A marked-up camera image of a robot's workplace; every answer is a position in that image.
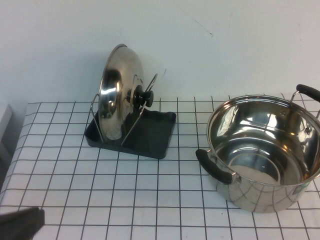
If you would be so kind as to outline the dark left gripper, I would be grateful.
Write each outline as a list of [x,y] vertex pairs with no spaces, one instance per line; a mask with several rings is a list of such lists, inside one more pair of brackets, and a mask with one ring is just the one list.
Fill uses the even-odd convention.
[[45,211],[30,207],[0,215],[1,240],[31,240],[45,225]]

